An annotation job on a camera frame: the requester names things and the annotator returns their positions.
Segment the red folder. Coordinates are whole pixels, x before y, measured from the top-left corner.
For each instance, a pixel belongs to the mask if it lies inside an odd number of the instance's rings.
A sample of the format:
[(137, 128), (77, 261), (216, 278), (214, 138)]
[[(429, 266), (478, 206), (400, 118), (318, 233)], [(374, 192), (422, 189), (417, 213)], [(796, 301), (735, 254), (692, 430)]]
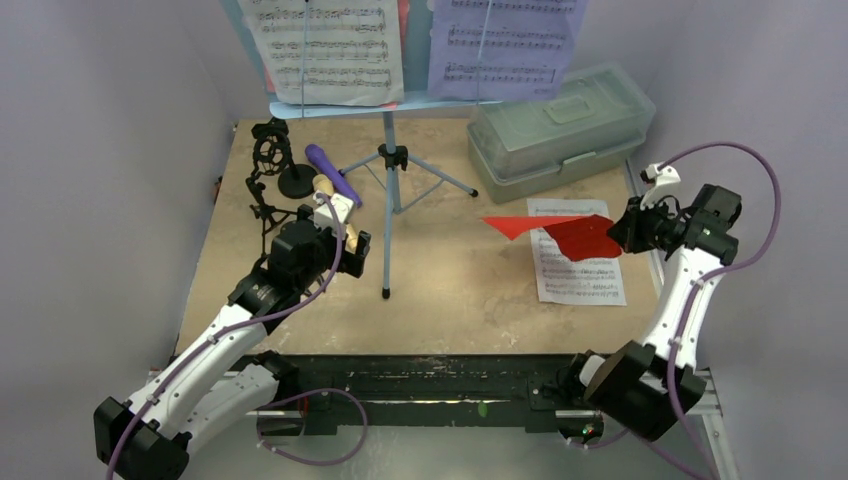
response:
[(614, 222), (604, 216), (487, 216), (482, 221), (509, 240), (535, 230), (544, 230), (559, 252), (572, 262), (589, 259), (613, 259), (623, 248), (608, 235)]

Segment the light blue music stand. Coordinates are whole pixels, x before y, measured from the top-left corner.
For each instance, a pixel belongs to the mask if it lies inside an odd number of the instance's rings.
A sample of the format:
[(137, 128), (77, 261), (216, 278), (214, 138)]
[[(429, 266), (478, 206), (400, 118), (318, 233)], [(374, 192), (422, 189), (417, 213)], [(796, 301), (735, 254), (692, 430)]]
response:
[[(234, 29), (239, 34), (242, 44), (247, 50), (247, 53), (252, 59), (257, 71), (264, 77), (266, 93), (271, 100), (271, 118), (275, 117), (287, 122), (287, 120), (295, 118), (329, 117), (353, 113), (380, 112), (382, 114), (385, 134), (384, 142), (376, 148), (374, 153), (365, 159), (342, 169), (335, 168), (338, 169), (346, 179), (347, 174), (355, 169), (360, 167), (368, 168), (371, 162), (376, 160), (381, 160), (383, 162), (386, 170), (386, 180), (382, 184), (386, 192), (384, 227), (384, 249), (386, 251), (391, 249), (392, 217), (406, 209), (401, 203), (398, 173), (399, 171), (407, 169), (408, 165), (417, 165), (427, 172), (437, 176), (440, 182), (448, 182), (472, 197), (478, 196), (479, 193), (476, 189), (451, 177), (421, 158), (410, 154), (406, 147), (398, 144), (395, 140), (395, 129), (393, 123), (394, 111), (442, 107), (445, 104), (444, 101), (430, 96), (427, 93), (427, 88), (424, 84), (427, 79), (427, 63), (430, 55), (430, 34), (433, 18), (432, 9), (423, 8), (420, 13), (416, 13), (411, 9), (409, 2), (396, 1), (398, 3), (402, 45), (402, 65), (405, 88), (405, 97), (403, 101), (374, 107), (332, 105), (304, 106), (282, 103), (277, 100), (273, 92), (273, 86), (267, 79), (267, 73), (264, 70), (262, 59), (256, 49), (252, 35), (243, 22), (243, 15), (239, 7), (240, 2), (241, 1), (226, 1), (224, 2), (223, 7), (230, 17)], [(249, 178), (250, 174), (246, 179), (246, 185), (256, 201), (252, 209), (255, 216), (262, 220), (264, 232), (270, 232), (272, 228), (280, 225), (289, 214), (284, 210), (265, 204), (263, 197), (265, 185), (262, 180), (263, 178), (270, 176), (260, 177), (259, 183), (256, 184)]]

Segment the purple toy microphone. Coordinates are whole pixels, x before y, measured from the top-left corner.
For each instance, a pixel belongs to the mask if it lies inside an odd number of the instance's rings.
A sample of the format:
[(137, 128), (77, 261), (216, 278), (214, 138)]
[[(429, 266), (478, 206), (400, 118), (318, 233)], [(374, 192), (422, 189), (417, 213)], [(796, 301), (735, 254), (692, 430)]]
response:
[(305, 149), (307, 160), (323, 175), (325, 175), (335, 187), (335, 190), (343, 196), (351, 199), (358, 208), (363, 206), (363, 201), (344, 175), (329, 160), (325, 151), (316, 144), (308, 144)]

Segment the black round-base microphone stand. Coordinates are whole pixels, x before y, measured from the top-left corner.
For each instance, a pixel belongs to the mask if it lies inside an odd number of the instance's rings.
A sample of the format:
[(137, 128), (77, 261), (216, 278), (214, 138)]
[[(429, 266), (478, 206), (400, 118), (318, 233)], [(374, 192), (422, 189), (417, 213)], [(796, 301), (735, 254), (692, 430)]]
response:
[(262, 176), (275, 177), (280, 193), (290, 199), (302, 199), (314, 193), (317, 171), (294, 161), (289, 127), (285, 120), (272, 117), (251, 128), (254, 139), (253, 169), (249, 178), (256, 184)]

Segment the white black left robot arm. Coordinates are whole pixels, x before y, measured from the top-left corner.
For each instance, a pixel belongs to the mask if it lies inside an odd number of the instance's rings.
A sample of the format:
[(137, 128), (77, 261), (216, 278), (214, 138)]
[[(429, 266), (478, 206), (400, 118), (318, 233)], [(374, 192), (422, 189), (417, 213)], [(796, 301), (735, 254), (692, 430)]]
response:
[(339, 206), (302, 205), (240, 280), (203, 333), (153, 380), (93, 415), (107, 478), (177, 479), (210, 440), (249, 411), (302, 398), (297, 369), (268, 351), (230, 379), (247, 351), (324, 293), (337, 274), (363, 274), (371, 236)]

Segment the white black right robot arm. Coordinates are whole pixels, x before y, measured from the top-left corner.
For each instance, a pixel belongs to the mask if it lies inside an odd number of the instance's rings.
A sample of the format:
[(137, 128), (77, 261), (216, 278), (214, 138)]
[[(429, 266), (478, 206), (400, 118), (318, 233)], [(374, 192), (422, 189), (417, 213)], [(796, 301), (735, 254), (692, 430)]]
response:
[(564, 376), (561, 392), (569, 404), (591, 404), (655, 441), (677, 422), (678, 411), (698, 403), (706, 389), (695, 373), (698, 336), (710, 298), (737, 255), (739, 242), (729, 231), (741, 210), (739, 194), (712, 184), (679, 214), (629, 199), (608, 234), (627, 253), (665, 252), (659, 303), (641, 340), (607, 358), (587, 352), (583, 365)]

